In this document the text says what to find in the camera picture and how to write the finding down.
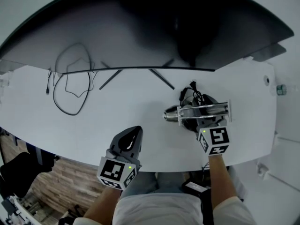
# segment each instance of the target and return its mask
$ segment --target forearm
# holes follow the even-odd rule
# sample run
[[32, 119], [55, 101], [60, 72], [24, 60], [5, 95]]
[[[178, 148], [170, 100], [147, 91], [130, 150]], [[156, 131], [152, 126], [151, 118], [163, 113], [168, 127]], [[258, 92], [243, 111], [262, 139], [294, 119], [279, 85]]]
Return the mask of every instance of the forearm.
[[120, 194], [121, 191], [106, 187], [83, 217], [102, 225], [110, 225]]
[[221, 155], [209, 156], [211, 204], [214, 209], [227, 198], [237, 196]]

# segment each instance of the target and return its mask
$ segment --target white t-shirt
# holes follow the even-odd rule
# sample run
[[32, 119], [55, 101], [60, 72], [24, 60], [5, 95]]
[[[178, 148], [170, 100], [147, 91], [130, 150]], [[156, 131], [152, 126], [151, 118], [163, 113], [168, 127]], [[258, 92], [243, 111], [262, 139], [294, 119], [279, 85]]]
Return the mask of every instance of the white t-shirt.
[[[247, 207], [231, 197], [213, 211], [215, 225], [255, 225]], [[115, 209], [113, 225], [202, 225], [201, 201], [189, 194], [153, 193], [122, 198]], [[99, 225], [77, 218], [73, 225]]]

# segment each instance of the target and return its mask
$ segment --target jeans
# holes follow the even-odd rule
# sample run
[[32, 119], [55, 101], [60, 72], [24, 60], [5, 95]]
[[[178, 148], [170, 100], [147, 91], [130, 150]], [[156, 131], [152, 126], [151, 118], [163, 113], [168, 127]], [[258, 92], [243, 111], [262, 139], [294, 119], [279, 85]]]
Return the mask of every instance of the jeans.
[[123, 191], [121, 199], [150, 193], [183, 193], [181, 185], [184, 181], [182, 172], [159, 172], [157, 179], [154, 172], [139, 172]]

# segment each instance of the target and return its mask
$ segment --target shirt sleeve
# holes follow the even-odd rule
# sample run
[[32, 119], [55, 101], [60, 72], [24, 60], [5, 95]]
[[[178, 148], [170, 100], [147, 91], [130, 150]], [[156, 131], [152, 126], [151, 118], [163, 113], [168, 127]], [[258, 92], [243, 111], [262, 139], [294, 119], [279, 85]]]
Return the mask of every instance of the shirt sleeve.
[[75, 219], [73, 225], [101, 225], [101, 224], [89, 218], [78, 217]]
[[250, 211], [238, 197], [221, 202], [213, 211], [215, 225], [256, 225]]

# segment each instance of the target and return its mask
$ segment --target curved monitor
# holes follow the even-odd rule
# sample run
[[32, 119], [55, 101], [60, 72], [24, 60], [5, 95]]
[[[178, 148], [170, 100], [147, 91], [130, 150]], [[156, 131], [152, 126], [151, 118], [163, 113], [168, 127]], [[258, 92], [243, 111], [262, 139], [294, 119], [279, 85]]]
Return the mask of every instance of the curved monitor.
[[285, 49], [277, 43], [291, 36], [252, 0], [55, 0], [5, 41], [0, 58], [59, 73], [214, 71], [252, 54], [278, 55]]

